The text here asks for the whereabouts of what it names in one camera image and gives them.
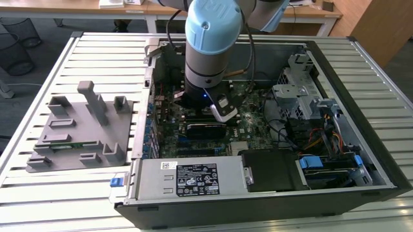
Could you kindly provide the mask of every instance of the blue tab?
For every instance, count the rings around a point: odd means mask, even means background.
[[[363,165],[363,159],[361,159],[360,155],[355,155],[355,160],[356,160],[357,165],[361,166]]]
[[[123,178],[113,178],[111,179],[111,187],[123,187]]]
[[[306,156],[300,160],[301,168],[322,168],[321,158],[318,156]]]
[[[149,145],[143,145],[143,151],[149,152],[150,151],[150,146]]]
[[[302,169],[308,168],[308,163],[305,162],[304,159],[300,160],[300,165]]]

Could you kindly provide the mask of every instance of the power supply label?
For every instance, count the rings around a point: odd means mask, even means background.
[[[217,163],[177,166],[178,197],[220,194]]]

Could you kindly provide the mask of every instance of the chair leg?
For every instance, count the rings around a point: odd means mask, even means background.
[[[12,98],[14,95],[15,95],[15,92],[10,89],[7,84],[0,80],[0,96],[8,99],[8,98]]]
[[[58,27],[63,27],[63,18],[54,18]]]

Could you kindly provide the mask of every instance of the green circuit board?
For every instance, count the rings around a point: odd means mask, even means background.
[[[246,83],[234,83],[234,91],[244,91],[245,86]],[[165,88],[165,94],[157,98],[158,101],[155,102],[161,131],[161,158],[187,157],[179,155],[179,151],[190,150],[209,150],[210,152],[214,150],[214,154],[209,156],[230,156],[229,145],[232,142],[240,141],[246,141],[250,149],[274,147],[261,109],[265,90],[254,90],[249,95],[246,103],[238,108],[238,115],[233,118],[237,125],[226,127],[226,136],[218,140],[189,140],[186,138],[187,125],[194,124],[194,122],[187,122],[182,115],[194,115],[195,111],[173,103],[173,92],[174,88]],[[212,115],[209,108],[203,110],[203,114]]]

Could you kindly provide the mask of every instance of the black mesh trash can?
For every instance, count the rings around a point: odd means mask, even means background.
[[[24,47],[36,47],[42,43],[36,28],[30,18],[0,18],[6,30],[16,34]]]
[[[35,67],[32,59],[19,43],[19,36],[0,34],[0,67],[11,76],[27,74]]]

